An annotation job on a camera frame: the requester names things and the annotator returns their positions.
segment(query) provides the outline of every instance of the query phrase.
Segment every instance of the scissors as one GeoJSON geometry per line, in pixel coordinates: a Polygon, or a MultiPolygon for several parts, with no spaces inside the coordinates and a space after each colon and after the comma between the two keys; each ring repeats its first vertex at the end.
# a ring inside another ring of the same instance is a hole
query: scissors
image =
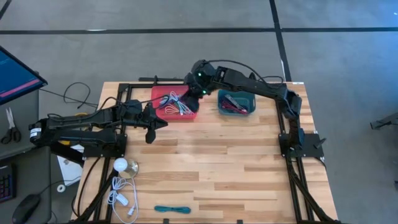
{"type": "Polygon", "coordinates": [[[21,140],[21,132],[17,129],[17,127],[15,127],[14,117],[12,115],[11,108],[7,108],[6,113],[10,127],[6,135],[3,138],[1,138],[0,142],[1,144],[8,144],[11,141],[19,142],[21,140]]]}

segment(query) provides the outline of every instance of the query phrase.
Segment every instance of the computer mouse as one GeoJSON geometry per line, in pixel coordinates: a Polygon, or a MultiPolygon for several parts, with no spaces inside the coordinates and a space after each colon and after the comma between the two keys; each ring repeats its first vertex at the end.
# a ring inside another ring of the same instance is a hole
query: computer mouse
{"type": "Polygon", "coordinates": [[[14,210],[14,214],[12,214],[12,223],[25,223],[39,205],[40,199],[40,194],[30,194],[26,196],[14,210]]]}

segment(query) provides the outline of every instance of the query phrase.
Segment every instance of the gray carpet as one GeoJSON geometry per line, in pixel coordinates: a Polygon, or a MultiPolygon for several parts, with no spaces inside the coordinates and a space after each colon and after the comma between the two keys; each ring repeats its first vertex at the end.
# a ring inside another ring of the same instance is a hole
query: gray carpet
{"type": "MultiPolygon", "coordinates": [[[[282,27],[398,26],[397,1],[276,0],[282,27]]],[[[132,29],[273,27],[268,1],[13,0],[0,29],[132,29]]],[[[398,220],[396,127],[369,122],[398,112],[398,34],[284,34],[293,81],[305,82],[315,124],[325,143],[328,177],[339,219],[347,223],[398,220]]],[[[72,82],[91,87],[96,103],[105,81],[183,77],[201,58],[228,58],[265,75],[283,75],[275,34],[0,35],[0,44],[63,93],[72,82]]],[[[83,99],[74,86],[70,96],[83,99]]],[[[40,115],[92,112],[40,93],[40,115]]],[[[52,179],[61,179],[52,159],[52,179]]],[[[53,211],[70,218],[77,185],[53,189],[53,211]]]]}

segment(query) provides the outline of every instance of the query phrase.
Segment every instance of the keyboard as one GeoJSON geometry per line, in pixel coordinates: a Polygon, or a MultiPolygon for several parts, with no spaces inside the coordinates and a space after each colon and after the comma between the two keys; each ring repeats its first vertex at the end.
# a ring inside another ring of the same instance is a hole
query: keyboard
{"type": "Polygon", "coordinates": [[[16,196],[16,176],[14,166],[0,166],[0,202],[13,199],[16,196]]]}

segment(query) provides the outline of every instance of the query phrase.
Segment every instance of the white cable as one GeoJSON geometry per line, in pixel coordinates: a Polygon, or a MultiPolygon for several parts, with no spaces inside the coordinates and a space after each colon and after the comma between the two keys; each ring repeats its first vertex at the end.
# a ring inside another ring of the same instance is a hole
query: white cable
{"type": "Polygon", "coordinates": [[[170,92],[170,95],[169,95],[169,98],[165,97],[165,98],[160,102],[160,105],[164,105],[164,104],[166,104],[166,103],[169,102],[169,101],[174,101],[174,102],[176,102],[176,103],[178,104],[179,109],[178,109],[177,107],[174,106],[174,108],[173,108],[172,110],[171,110],[171,108],[169,108],[169,109],[167,110],[167,112],[180,113],[180,115],[183,115],[183,114],[185,114],[185,115],[193,114],[193,112],[191,111],[191,109],[188,108],[185,104],[183,104],[183,103],[180,101],[180,95],[177,95],[174,91],[171,91],[171,92],[170,92]]]}
{"type": "Polygon", "coordinates": [[[137,201],[136,183],[134,182],[133,178],[131,180],[132,180],[132,184],[129,183],[127,181],[127,179],[125,179],[125,178],[113,177],[113,179],[112,179],[112,188],[113,189],[109,192],[109,196],[108,196],[108,204],[112,205],[113,212],[116,214],[116,216],[119,218],[119,220],[121,222],[123,222],[124,224],[132,224],[138,218],[138,201],[137,201]],[[131,207],[131,209],[128,213],[128,215],[132,215],[132,213],[134,212],[134,209],[137,209],[136,217],[134,218],[134,220],[132,222],[123,221],[114,209],[114,204],[117,201],[116,197],[118,196],[118,190],[122,189],[124,186],[126,186],[126,184],[130,185],[132,187],[132,189],[134,190],[134,200],[135,200],[134,205],[131,207]]]}

